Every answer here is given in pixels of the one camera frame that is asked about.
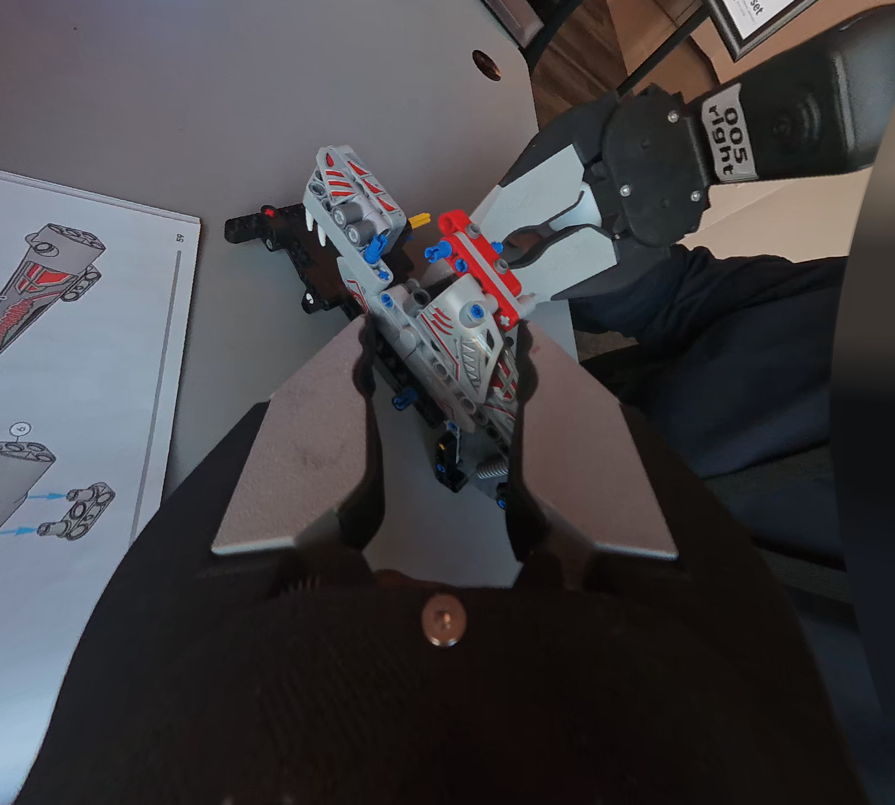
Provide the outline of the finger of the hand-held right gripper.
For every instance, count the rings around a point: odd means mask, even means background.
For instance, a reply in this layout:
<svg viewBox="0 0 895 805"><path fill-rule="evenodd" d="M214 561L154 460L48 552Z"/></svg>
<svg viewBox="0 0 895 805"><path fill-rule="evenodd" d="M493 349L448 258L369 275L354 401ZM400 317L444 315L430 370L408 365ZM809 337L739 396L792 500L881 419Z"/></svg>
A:
<svg viewBox="0 0 895 805"><path fill-rule="evenodd" d="M533 247L555 232L594 225L595 201L585 164L566 146L510 183L496 185L471 215L491 242Z"/></svg>
<svg viewBox="0 0 895 805"><path fill-rule="evenodd" d="M523 229L514 248L514 276L531 302L575 298L578 287L619 262L612 237L594 225Z"/></svg>

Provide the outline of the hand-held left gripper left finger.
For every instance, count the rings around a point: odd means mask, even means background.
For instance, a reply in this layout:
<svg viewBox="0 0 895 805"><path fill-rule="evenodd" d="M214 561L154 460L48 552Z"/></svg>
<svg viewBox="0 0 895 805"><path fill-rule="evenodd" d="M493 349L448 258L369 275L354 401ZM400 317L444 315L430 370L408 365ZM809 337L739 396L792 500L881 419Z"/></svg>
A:
<svg viewBox="0 0 895 805"><path fill-rule="evenodd" d="M373 540L385 514L374 332L351 321L273 393L213 554L363 551Z"/></svg>

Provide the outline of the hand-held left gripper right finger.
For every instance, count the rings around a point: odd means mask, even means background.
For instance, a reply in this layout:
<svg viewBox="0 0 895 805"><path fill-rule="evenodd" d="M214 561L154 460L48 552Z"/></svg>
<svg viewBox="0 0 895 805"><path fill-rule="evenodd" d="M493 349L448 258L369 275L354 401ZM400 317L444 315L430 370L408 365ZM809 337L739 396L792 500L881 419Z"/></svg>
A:
<svg viewBox="0 0 895 805"><path fill-rule="evenodd" d="M619 401L540 326L517 334L506 525L519 562L611 553L674 562L677 545Z"/></svg>

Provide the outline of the lego truck model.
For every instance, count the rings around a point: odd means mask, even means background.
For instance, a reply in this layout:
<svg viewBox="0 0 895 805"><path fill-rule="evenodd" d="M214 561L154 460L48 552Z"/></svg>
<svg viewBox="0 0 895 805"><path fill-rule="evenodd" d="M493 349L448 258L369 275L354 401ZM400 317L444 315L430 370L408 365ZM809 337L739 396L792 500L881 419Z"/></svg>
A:
<svg viewBox="0 0 895 805"><path fill-rule="evenodd" d="M301 203L232 217L224 236L284 251L307 314L369 316L393 407L415 409L441 432L437 481L453 493L476 486L506 509L519 379L510 334L523 316L521 286L502 245L462 211L440 222L441 239L424 250L447 276L423 284L405 244L430 220L408 216L350 147L326 146Z"/></svg>

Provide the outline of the person's right forearm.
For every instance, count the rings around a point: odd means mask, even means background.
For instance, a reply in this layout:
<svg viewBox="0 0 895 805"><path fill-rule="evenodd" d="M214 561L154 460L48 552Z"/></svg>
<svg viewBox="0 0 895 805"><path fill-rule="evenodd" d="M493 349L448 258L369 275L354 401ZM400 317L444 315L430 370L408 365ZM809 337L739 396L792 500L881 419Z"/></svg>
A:
<svg viewBox="0 0 895 805"><path fill-rule="evenodd" d="M655 354L700 348L798 375L828 372L847 262L845 255L722 259L705 247L674 246L636 282L570 307L576 328L617 332Z"/></svg>

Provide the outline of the lego instruction booklet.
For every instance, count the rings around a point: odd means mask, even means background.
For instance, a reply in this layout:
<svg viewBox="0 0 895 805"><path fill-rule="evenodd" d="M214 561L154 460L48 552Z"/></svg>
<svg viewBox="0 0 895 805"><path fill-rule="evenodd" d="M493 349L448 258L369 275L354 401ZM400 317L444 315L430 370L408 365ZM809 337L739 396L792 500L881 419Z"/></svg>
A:
<svg viewBox="0 0 895 805"><path fill-rule="evenodd" d="M158 510L196 217L2 172L1 792L94 606Z"/></svg>

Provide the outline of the thin black rod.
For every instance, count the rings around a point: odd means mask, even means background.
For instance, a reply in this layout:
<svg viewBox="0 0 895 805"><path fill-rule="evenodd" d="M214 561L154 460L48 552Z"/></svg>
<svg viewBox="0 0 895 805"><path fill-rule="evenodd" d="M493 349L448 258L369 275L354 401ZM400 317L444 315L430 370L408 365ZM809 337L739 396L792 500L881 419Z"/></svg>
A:
<svg viewBox="0 0 895 805"><path fill-rule="evenodd" d="M710 7L701 5L687 20L650 53L617 87L617 94L624 98L633 93L634 88L649 76L670 54L681 46L707 20Z"/></svg>

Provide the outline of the person's dark clothing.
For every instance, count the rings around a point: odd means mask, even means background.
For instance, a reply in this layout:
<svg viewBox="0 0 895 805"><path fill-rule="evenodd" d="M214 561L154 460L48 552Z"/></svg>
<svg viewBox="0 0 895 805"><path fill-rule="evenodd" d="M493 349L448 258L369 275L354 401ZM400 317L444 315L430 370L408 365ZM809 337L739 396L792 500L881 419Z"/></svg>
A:
<svg viewBox="0 0 895 805"><path fill-rule="evenodd" d="M840 536L824 390L779 410L735 358L665 361L618 332L576 331L580 362L650 418L749 533L801 611L856 625Z"/></svg>

